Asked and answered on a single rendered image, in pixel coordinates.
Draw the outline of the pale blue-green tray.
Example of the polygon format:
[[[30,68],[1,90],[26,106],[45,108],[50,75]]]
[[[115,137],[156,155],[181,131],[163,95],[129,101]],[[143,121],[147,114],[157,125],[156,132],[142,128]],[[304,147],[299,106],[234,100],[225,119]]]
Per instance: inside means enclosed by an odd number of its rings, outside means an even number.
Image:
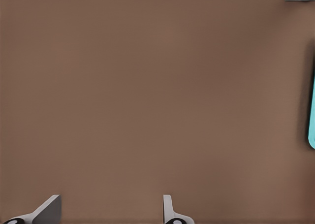
[[[315,150],[315,71],[314,71],[314,77],[313,77],[311,105],[310,105],[308,142],[310,146]]]

